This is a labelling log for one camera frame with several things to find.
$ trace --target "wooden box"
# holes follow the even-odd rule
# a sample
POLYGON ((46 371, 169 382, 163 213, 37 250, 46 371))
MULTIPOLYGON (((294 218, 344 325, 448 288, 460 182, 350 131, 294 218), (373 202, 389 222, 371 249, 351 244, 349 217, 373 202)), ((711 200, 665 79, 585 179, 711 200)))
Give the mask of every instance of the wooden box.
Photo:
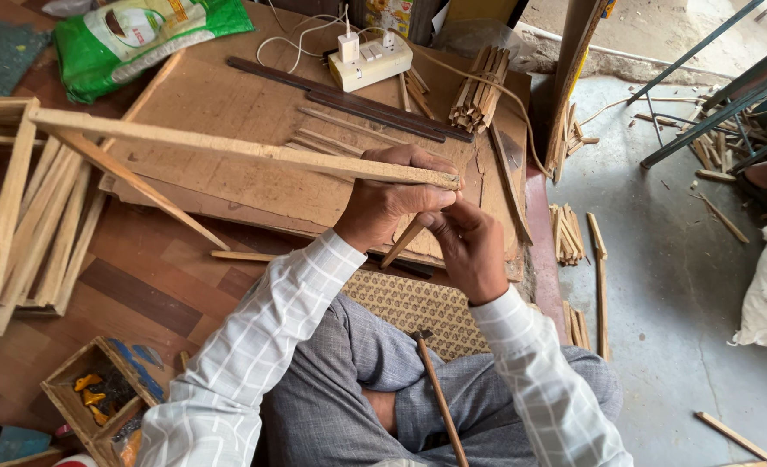
POLYGON ((123 342, 98 336, 70 356, 55 373, 40 383, 40 386, 98 465, 122 467, 119 457, 112 450, 111 438, 139 410, 156 406, 166 399, 166 382, 171 377, 171 374, 161 372, 155 366, 136 359, 123 342), (136 396, 121 407, 104 426, 98 426, 92 412, 83 405, 81 393, 74 390, 74 384, 77 378, 93 369, 103 371, 113 367, 118 369, 135 390, 136 396))

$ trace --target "white extension board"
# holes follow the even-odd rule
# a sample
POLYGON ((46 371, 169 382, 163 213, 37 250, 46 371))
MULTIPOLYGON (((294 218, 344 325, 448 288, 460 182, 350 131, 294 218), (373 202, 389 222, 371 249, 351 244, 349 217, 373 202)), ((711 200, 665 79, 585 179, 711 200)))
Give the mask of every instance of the white extension board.
POLYGON ((328 68, 346 92, 394 77, 411 65, 412 50, 397 35, 389 47, 383 47, 382 38, 364 42, 360 45, 360 57, 347 63, 340 61, 339 51, 328 56, 328 68))

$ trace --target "man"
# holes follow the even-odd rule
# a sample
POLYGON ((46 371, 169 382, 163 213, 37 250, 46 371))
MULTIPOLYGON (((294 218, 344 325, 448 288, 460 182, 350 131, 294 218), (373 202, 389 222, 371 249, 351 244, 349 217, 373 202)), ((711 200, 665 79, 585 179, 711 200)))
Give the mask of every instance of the man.
MULTIPOLYGON (((363 158, 457 174, 414 145, 363 158)), ((493 352, 446 365, 432 354, 470 465, 631 465, 611 421, 617 377, 584 349, 560 349, 553 322, 509 287, 501 225, 458 192, 362 179, 334 228, 272 261, 149 409, 138 464, 249 465, 271 391, 273 464, 455 465, 450 445, 421 450, 444 426, 415 342, 337 295, 411 213, 493 352)))

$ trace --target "shirt sleeve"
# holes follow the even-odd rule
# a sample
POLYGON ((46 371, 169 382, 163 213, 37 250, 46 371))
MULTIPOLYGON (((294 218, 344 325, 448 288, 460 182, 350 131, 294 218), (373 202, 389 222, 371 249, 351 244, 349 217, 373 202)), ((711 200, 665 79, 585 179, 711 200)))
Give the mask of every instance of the shirt sleeve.
POLYGON ((144 415, 137 465, 249 465, 263 395, 365 260, 329 229, 271 261, 187 371, 170 382, 169 401, 144 415))
POLYGON ((551 319, 525 303, 512 286, 470 311, 495 356, 495 370, 513 393, 540 465, 633 465, 591 387, 559 350, 551 319))

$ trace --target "green plastic bag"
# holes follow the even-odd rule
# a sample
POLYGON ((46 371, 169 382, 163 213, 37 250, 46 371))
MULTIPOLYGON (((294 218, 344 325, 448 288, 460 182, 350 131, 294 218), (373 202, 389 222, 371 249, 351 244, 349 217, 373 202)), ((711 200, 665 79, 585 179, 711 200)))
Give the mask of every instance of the green plastic bag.
POLYGON ((253 29, 240 0, 120 0, 57 24, 60 79, 91 104, 174 51, 253 29))

